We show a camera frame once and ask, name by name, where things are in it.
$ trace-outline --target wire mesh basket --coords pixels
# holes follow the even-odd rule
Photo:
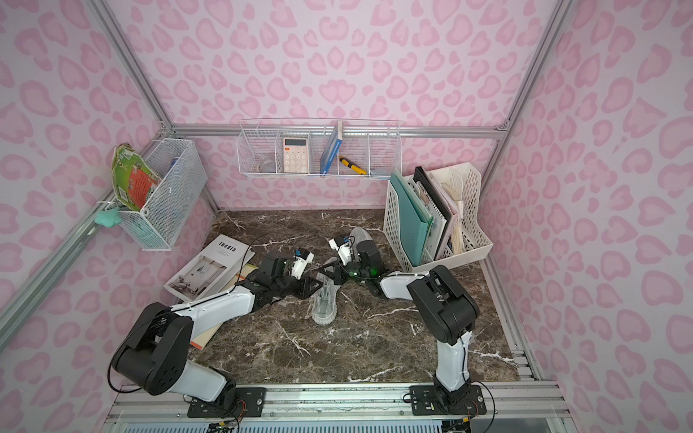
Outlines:
[[[399,123],[381,121],[373,128],[366,121],[344,121],[342,145],[326,174],[320,172],[320,159],[329,145],[336,120],[293,119],[303,125],[269,127],[262,121],[241,124],[236,142],[238,167],[249,176],[330,176],[388,178],[393,170],[402,169],[402,140]],[[305,139],[308,152],[308,173],[284,172],[284,139]],[[363,168],[366,175],[346,167],[339,157],[349,159]]]
[[[120,226],[142,250],[170,251],[207,182],[207,174],[190,140],[161,140],[145,161],[162,181],[139,212],[119,211]]]

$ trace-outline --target blue book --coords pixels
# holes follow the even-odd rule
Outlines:
[[[337,121],[337,126],[332,130],[332,135],[327,141],[327,146],[320,157],[320,174],[326,175],[337,156],[337,152],[342,145],[342,121]]]

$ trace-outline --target teal folder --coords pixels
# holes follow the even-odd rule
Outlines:
[[[421,264],[423,246],[433,223],[433,217],[399,171],[395,170],[392,173],[390,183],[397,193],[399,203],[399,238],[402,248],[412,266],[416,267]]]

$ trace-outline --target brown marble surface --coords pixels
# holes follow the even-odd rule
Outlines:
[[[364,227],[388,268],[397,259],[382,232],[384,211],[245,211],[221,213],[207,238],[225,234],[249,243],[258,265],[264,253],[305,247],[311,268],[335,255],[327,240]],[[453,275],[479,304],[468,367],[473,380],[518,380],[510,349],[478,264]],[[224,323],[207,346],[188,357],[227,371],[239,383],[429,382],[437,366],[435,338],[411,301],[384,300],[348,282],[337,293],[337,318],[322,326],[311,318],[313,298],[294,297]]]

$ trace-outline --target metal rail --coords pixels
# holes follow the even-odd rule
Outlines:
[[[260,126],[263,130],[281,130],[281,131],[315,131],[315,133],[324,133],[323,125],[265,125]],[[500,131],[494,127],[476,127],[476,126],[407,126],[402,125],[399,128],[392,126],[353,126],[345,125],[345,134],[358,133],[383,133],[393,132],[399,129],[400,135],[407,138],[424,138],[424,139],[493,139],[500,140],[505,137],[505,131]],[[185,124],[179,123],[173,126],[173,133],[177,136],[236,136],[240,134],[240,125],[214,125],[214,124]]]
[[[411,385],[430,383],[340,383],[259,385],[267,388],[262,421],[349,421],[349,420],[415,420],[456,419],[459,416],[414,416],[411,404],[402,397]],[[486,382],[493,394],[498,412],[496,418],[563,418],[570,417],[558,385],[553,381]],[[487,400],[486,415],[491,418],[491,396],[482,388]],[[188,404],[183,396],[163,393],[151,396],[144,391],[119,394],[106,423],[189,422]],[[208,418],[216,422],[219,418]],[[252,422],[250,418],[243,421]]]
[[[507,291],[502,289],[502,283],[493,259],[489,256],[481,260],[480,263],[500,319],[500,325],[503,327],[503,333],[508,340],[515,363],[519,366],[520,380],[544,380],[545,377],[527,341],[520,318],[517,316]]]
[[[170,130],[160,131],[141,153],[148,155],[160,140],[170,135]],[[116,200],[109,190],[85,217],[65,236],[62,244],[46,259],[41,269],[30,277],[17,291],[15,300],[0,315],[0,352],[12,341],[24,322],[36,311],[53,286],[84,251],[91,238],[101,227],[94,222],[96,214]]]
[[[111,43],[113,49],[118,53],[118,57],[123,63],[123,67],[128,75],[132,78],[135,86],[139,89],[144,97],[144,102],[149,110],[154,114],[154,117],[159,120],[161,127],[170,128],[173,125],[171,117],[164,107],[164,103],[159,98],[157,91],[152,86],[152,83],[147,78],[144,68],[140,64],[137,55],[130,45],[121,25],[116,20],[113,10],[104,0],[87,0],[89,9],[94,14],[94,17],[101,25],[101,28]]]
[[[547,21],[546,29],[541,36],[536,51],[534,51],[532,61],[527,67],[527,73],[515,96],[515,101],[513,101],[513,105],[510,107],[508,118],[502,126],[506,134],[493,149],[491,158],[489,158],[489,163],[486,165],[486,170],[482,173],[481,197],[484,196],[486,188],[493,178],[493,174],[500,163],[500,158],[505,152],[505,148],[508,146],[526,106],[529,104],[529,98],[532,96],[532,92],[534,92],[536,83],[539,81],[539,78],[541,78],[542,72],[544,72],[546,65],[551,60],[554,49],[561,39],[563,29],[570,21],[572,11],[576,4],[577,0],[557,0],[554,5],[554,9]]]

